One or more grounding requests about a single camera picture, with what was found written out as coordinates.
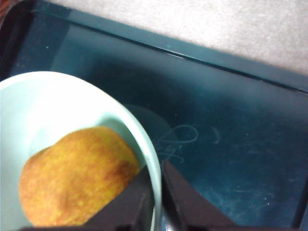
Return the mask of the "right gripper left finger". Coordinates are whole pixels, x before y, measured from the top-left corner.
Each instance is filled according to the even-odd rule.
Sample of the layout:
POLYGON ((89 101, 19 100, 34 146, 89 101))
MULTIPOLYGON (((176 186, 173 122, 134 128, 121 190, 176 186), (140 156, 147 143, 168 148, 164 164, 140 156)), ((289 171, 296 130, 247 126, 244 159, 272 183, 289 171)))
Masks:
POLYGON ((86 231, 149 231, 154 196, 149 172, 144 167, 114 200, 85 225, 86 231))

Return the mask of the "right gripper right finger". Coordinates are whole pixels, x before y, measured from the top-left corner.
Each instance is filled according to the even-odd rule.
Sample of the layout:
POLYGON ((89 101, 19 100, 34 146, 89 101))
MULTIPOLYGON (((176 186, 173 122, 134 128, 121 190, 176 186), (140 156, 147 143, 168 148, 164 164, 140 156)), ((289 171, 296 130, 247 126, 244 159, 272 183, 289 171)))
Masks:
POLYGON ((167 160, 162 163, 163 206, 177 231, 239 231, 241 228, 212 205, 167 160))

